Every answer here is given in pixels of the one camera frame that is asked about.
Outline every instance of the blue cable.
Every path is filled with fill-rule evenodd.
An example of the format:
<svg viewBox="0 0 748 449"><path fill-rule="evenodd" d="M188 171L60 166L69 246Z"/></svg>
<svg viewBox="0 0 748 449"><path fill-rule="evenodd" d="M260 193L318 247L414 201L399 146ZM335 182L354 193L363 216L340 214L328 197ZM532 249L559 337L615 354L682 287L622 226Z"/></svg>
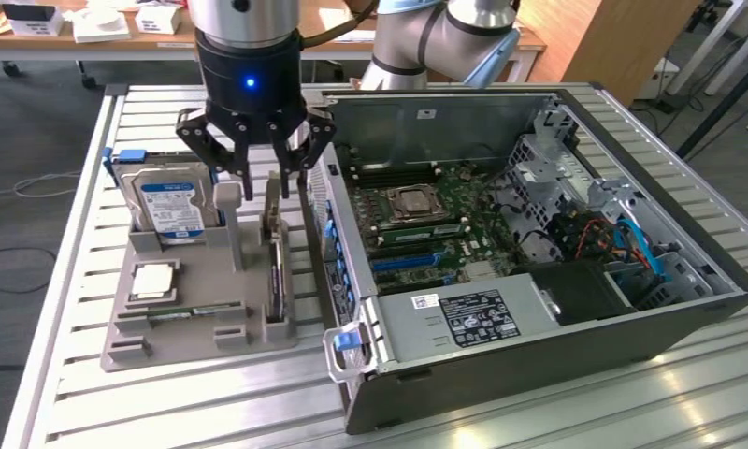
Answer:
<svg viewBox="0 0 748 449"><path fill-rule="evenodd" d="M619 224L623 223L632 230L632 233L635 234L635 239L638 240L638 243L640 245L640 251L643 253L643 256L646 257L646 260L648 261L648 265L651 266L651 269L654 270L656 275L663 276L667 279L662 262L654 256L654 253L651 253L651 248L648 248L648 243L646 243L646 236L643 235L643 231L640 230L635 222L632 222L631 220L626 220L623 218L619 220L618 223ZM615 242L619 248L624 247L624 238L618 228L615 230Z"/></svg>

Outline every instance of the hard drive label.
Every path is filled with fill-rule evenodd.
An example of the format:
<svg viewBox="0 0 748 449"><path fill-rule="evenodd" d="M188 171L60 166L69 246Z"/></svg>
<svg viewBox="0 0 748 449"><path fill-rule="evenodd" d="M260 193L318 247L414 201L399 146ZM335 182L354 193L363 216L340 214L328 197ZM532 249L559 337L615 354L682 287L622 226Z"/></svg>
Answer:
<svg viewBox="0 0 748 449"><path fill-rule="evenodd" d="M463 348L522 335L499 290L444 297L440 308L455 343Z"/></svg>
<svg viewBox="0 0 748 449"><path fill-rule="evenodd" d="M145 184L144 203L156 231L172 239L196 237L204 231L200 208L191 201L197 191L191 182Z"/></svg>

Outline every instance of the aluminum profile table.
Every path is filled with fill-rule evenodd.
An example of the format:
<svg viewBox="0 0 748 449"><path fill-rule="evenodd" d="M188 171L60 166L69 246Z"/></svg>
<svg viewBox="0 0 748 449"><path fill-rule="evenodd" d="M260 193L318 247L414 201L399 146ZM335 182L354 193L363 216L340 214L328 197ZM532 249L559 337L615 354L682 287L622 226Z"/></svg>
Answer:
<svg viewBox="0 0 748 449"><path fill-rule="evenodd" d="M748 221L607 92L564 86L748 269ZM283 208L298 265L298 347L104 373L99 354L129 215L100 166L101 149L184 148L173 131L177 111L203 99L200 86L132 86L105 96L4 448L748 448L748 308L646 363L347 435L294 199ZM591 165L615 172L600 147L580 139ZM275 156L255 150L252 162L261 193ZM243 205L240 219L255 219L260 207L259 196Z"/></svg>

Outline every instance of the hard drive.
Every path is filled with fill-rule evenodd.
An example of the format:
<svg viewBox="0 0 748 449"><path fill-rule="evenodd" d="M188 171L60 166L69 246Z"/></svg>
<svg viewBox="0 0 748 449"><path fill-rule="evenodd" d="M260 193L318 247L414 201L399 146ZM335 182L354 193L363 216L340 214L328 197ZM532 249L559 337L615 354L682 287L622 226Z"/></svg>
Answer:
<svg viewBox="0 0 748 449"><path fill-rule="evenodd" d="M220 225L215 178L195 154L125 150L112 170L136 231L157 232L163 244L177 245L201 241L205 227Z"/></svg>

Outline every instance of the motherboard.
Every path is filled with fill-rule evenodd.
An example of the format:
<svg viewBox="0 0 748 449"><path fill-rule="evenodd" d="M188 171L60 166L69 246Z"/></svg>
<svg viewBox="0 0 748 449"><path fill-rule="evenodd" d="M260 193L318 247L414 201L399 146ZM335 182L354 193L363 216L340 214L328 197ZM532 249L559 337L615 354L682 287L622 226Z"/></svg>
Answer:
<svg viewBox="0 0 748 449"><path fill-rule="evenodd" d="M472 162L351 167L347 186L380 295L503 277L526 263L490 193L496 174Z"/></svg>

